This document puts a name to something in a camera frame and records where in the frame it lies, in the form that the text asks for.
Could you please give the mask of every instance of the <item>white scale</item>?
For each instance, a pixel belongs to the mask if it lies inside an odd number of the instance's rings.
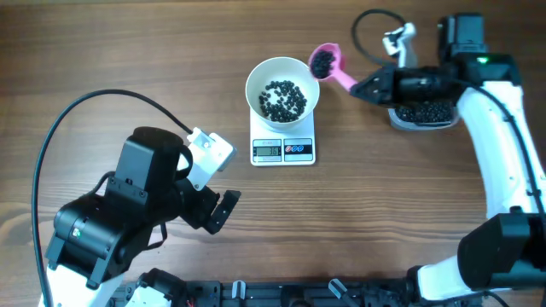
[[[254,166],[312,165],[317,158],[313,112],[288,130],[274,130],[250,111],[250,162]]]

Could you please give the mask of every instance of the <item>pink measuring spoon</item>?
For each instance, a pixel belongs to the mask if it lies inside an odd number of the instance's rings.
[[[317,80],[326,82],[337,81],[346,91],[351,92],[351,87],[357,84],[357,80],[343,71],[345,69],[345,56],[341,54],[340,46],[337,43],[324,43],[318,46],[309,57],[309,68],[311,69],[311,63],[315,55],[322,50],[331,52],[334,55],[334,61],[331,63],[332,69],[330,69],[330,74],[326,78],[317,78]]]

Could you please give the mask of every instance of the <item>wood grain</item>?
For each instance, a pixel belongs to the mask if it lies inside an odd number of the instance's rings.
[[[514,55],[525,108],[542,162],[546,157],[542,39],[544,2],[532,1],[205,1],[6,6],[0,8],[0,304],[34,305],[30,191],[38,150],[58,113],[92,90],[149,96],[190,127],[216,131],[238,156],[212,180],[242,191],[224,229],[210,236],[181,220],[157,251],[127,273],[153,267],[186,280],[306,280],[402,276],[416,264],[456,252],[485,220],[484,192],[463,124],[427,133],[394,130],[386,111],[322,84],[316,110],[317,164],[255,168],[248,156],[247,75],[261,61],[305,61],[320,43],[339,43],[357,78],[372,73],[349,29],[365,9],[382,7],[417,26],[422,65],[435,63],[436,22],[460,11],[485,15],[492,51]],[[395,24],[370,17],[364,44],[382,52]],[[116,166],[125,138],[140,125],[179,133],[151,107],[99,97],[77,107],[50,145],[40,185],[41,239],[47,245],[60,206],[90,190]],[[514,306],[540,292],[505,293]]]

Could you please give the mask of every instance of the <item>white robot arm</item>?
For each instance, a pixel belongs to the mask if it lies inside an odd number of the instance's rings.
[[[522,106],[523,91],[520,86],[506,81],[485,82],[483,88],[514,115],[526,147],[522,148],[517,142],[514,129],[488,97],[473,89],[465,90],[457,107],[472,137],[484,178],[487,218],[510,213],[513,207],[521,208],[524,213],[538,213],[535,198],[529,195],[532,189],[528,178],[537,178],[540,190],[546,189],[546,180],[527,128]],[[525,167],[523,150],[528,152],[532,174]],[[438,301],[473,293],[461,277],[457,260],[457,256],[453,256],[418,270],[417,280],[424,299]]]

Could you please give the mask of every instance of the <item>green led light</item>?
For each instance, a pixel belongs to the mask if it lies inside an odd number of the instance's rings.
[[[76,238],[79,238],[82,233],[79,231],[79,229],[74,229],[74,231],[72,232],[72,235],[75,236]]]
[[[477,58],[476,60],[478,60],[478,62],[480,62],[481,64],[487,64],[487,62],[489,61],[489,58],[485,56],[481,56]]]

